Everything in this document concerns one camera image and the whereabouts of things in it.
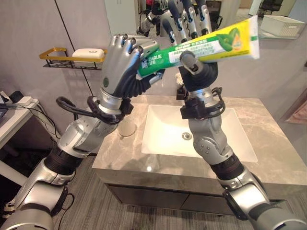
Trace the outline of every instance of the toothpaste tube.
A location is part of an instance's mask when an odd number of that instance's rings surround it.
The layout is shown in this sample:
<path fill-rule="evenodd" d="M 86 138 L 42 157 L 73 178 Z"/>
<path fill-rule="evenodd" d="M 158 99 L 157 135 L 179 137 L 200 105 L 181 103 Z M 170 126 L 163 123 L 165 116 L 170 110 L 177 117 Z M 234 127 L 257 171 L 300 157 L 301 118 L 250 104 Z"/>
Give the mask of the toothpaste tube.
<path fill-rule="evenodd" d="M 142 60 L 139 75 L 144 78 L 160 69 L 181 66 L 180 54 L 189 50 L 202 62 L 234 58 L 259 58 L 258 20 L 253 16 L 193 40 L 157 50 Z"/>

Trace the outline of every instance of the white sink basin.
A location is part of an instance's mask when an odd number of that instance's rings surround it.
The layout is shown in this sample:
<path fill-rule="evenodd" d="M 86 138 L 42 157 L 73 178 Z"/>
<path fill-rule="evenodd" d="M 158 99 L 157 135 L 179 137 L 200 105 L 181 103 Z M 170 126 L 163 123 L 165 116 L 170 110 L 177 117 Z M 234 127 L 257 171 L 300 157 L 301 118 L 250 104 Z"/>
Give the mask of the white sink basin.
<path fill-rule="evenodd" d="M 180 108 L 181 106 L 149 105 L 142 153 L 201 158 L 194 150 L 193 137 L 190 140 L 182 137 L 183 133 L 191 134 L 191 131 L 188 120 L 181 117 Z M 222 113 L 222 130 L 227 136 L 228 144 L 241 161 L 258 161 L 233 108 L 226 108 Z"/>

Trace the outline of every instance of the marble countertop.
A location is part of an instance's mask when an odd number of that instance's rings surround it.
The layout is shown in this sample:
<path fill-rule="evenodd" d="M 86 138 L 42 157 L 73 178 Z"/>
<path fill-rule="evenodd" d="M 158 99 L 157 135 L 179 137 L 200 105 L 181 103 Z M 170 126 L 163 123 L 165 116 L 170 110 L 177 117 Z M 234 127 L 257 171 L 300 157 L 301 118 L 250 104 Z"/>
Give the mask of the marble countertop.
<path fill-rule="evenodd" d="M 285 195 L 306 188 L 307 167 L 274 121 L 261 100 L 224 98 L 234 108 L 258 162 L 243 162 L 264 184 L 269 194 Z M 182 105 L 174 96 L 142 95 L 132 100 L 131 113 L 136 132 L 122 137 L 118 131 L 108 135 L 93 163 L 105 183 L 150 186 L 204 193 L 221 193 L 222 188 L 210 166 L 195 157 L 141 153 L 148 105 Z"/>

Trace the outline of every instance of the gold soap rack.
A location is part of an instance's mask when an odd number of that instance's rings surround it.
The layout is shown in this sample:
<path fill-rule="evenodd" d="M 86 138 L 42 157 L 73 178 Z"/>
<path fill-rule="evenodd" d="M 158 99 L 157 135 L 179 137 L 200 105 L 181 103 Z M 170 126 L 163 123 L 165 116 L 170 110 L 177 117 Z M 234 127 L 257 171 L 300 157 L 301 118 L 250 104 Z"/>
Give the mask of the gold soap rack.
<path fill-rule="evenodd" d="M 50 56 L 53 52 L 63 52 L 65 56 Z M 69 57 L 67 54 L 67 49 L 63 47 L 53 47 L 44 53 L 39 55 L 39 58 L 42 60 L 46 60 L 47 64 L 44 67 L 51 68 L 67 68 L 67 69 L 94 69 L 101 70 L 97 64 L 104 61 L 103 58 L 83 58 L 83 57 Z M 93 66 L 76 66 L 75 61 L 84 61 L 84 62 L 92 62 Z"/>

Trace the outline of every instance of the power strip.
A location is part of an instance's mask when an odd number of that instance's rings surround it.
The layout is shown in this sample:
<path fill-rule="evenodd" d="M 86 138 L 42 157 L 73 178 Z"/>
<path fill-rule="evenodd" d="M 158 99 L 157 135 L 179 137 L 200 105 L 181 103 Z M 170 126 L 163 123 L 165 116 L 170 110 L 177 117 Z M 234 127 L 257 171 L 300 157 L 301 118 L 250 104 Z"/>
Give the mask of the power strip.
<path fill-rule="evenodd" d="M 28 106 L 29 104 L 31 104 L 33 102 L 33 98 L 30 96 L 25 96 L 22 99 L 20 99 L 18 102 L 16 103 L 12 103 L 11 105 L 15 105 L 15 106 Z"/>

